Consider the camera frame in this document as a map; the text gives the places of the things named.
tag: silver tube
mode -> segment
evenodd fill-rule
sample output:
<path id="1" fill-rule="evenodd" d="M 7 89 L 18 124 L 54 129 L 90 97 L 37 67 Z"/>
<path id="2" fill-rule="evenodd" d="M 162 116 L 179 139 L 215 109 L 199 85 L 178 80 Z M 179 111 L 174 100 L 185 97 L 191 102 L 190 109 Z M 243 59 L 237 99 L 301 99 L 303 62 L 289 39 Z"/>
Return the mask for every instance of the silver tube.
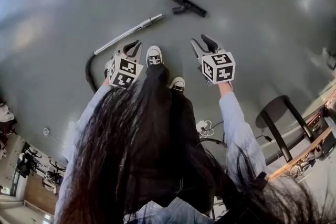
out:
<path id="1" fill-rule="evenodd" d="M 133 32 L 139 31 L 140 29 L 143 29 L 147 26 L 152 25 L 155 21 L 161 19 L 163 17 L 162 14 L 158 14 L 154 17 L 150 17 L 147 20 L 144 20 L 142 23 L 139 23 L 137 26 L 133 27 L 132 29 L 122 33 L 120 36 L 116 37 L 115 39 L 111 40 L 110 42 L 108 42 L 106 45 L 104 45 L 103 47 L 101 47 L 98 50 L 94 51 L 95 55 L 98 55 L 99 53 L 103 52 L 104 50 L 106 50 L 107 48 L 111 47 L 113 44 L 117 43 L 118 41 L 120 41 L 121 39 L 129 36 L 130 34 L 132 34 Z"/>

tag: foot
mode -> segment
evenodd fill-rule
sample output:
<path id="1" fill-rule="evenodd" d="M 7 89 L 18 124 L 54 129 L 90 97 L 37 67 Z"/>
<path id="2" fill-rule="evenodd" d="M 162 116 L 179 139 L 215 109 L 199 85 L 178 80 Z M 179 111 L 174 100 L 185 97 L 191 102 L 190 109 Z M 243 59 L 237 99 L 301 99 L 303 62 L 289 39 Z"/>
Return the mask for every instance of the foot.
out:
<path id="1" fill-rule="evenodd" d="M 185 87 L 185 82 L 184 79 L 182 77 L 176 77 L 172 80 L 172 82 L 170 83 L 169 88 L 176 90 L 176 91 L 184 91 L 184 87 Z"/>
<path id="2" fill-rule="evenodd" d="M 163 63 L 161 50 L 158 46 L 151 46 L 147 51 L 146 56 L 147 67 L 150 65 L 158 65 Z"/>

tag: light blue sleeve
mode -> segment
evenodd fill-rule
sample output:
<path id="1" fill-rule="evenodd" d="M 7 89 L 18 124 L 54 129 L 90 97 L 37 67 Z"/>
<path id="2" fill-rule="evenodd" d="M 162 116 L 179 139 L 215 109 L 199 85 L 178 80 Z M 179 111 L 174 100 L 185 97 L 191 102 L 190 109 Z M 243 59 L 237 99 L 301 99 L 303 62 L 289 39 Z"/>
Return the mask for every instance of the light blue sleeve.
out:
<path id="1" fill-rule="evenodd" d="M 221 108 L 225 143 L 227 144 L 227 171 L 231 179 L 238 183 L 237 160 L 240 147 L 250 159 L 252 168 L 256 176 L 266 168 L 266 161 L 262 150 L 256 141 L 252 129 L 244 120 L 244 114 L 240 108 L 238 100 L 233 92 L 227 93 L 219 101 Z M 241 171 L 246 174 L 244 159 L 239 159 Z"/>
<path id="2" fill-rule="evenodd" d="M 65 202 L 66 193 L 69 190 L 69 188 L 71 188 L 70 182 L 71 182 L 72 169 L 74 166 L 73 158 L 74 158 L 75 151 L 76 151 L 76 143 L 78 142 L 80 135 L 83 133 L 97 104 L 109 90 L 111 90 L 111 86 L 101 86 L 99 90 L 95 93 L 95 95 L 89 102 L 88 106 L 85 108 L 82 116 L 76 122 L 72 137 L 70 137 L 69 142 L 67 143 L 67 147 L 65 149 L 65 158 L 68 160 L 68 165 L 65 171 L 65 175 L 64 175 L 61 188 L 59 190 L 59 198 L 56 203 L 55 216 L 54 216 L 55 223 L 57 223 L 57 217 Z"/>

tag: hair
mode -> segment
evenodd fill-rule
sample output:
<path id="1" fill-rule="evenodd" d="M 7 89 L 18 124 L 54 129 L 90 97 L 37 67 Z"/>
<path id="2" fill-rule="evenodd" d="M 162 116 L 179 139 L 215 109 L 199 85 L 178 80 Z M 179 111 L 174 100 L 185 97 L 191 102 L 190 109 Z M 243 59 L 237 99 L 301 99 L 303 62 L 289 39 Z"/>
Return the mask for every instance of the hair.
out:
<path id="1" fill-rule="evenodd" d="M 141 124 L 148 117 L 148 105 L 136 85 L 127 90 L 114 88 L 100 100 L 78 141 L 71 188 L 58 223 L 104 224 L 111 219 L 114 223 L 123 223 L 126 214 L 134 214 L 150 201 L 140 199 L 140 176 L 135 169 L 143 152 L 161 146 L 159 137 L 152 132 L 140 132 Z M 249 211 L 259 222 L 323 224 L 336 221 L 333 203 L 319 210 L 310 191 L 300 184 L 292 189 L 268 183 L 261 191 L 254 184 L 256 175 L 243 150 L 237 160 L 234 184 L 224 167 L 202 145 L 176 138 L 169 147 L 163 162 L 167 175 L 179 178 L 186 170 L 208 189 L 215 189 L 232 212 L 248 204 Z"/>

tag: black pants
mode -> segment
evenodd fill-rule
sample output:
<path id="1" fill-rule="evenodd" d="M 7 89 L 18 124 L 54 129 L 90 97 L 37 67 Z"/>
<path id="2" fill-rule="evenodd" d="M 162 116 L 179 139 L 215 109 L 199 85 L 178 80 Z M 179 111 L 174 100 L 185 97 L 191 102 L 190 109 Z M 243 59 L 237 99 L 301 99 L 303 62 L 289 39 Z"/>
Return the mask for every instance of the black pants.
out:
<path id="1" fill-rule="evenodd" d="M 193 154 L 204 155 L 193 106 L 181 91 L 167 87 L 169 70 L 164 65 L 147 69 L 140 98 L 144 117 L 134 143 L 132 182 L 138 207 L 150 200 L 167 206 L 175 197 L 198 211 L 212 208 L 214 193 L 192 169 Z"/>

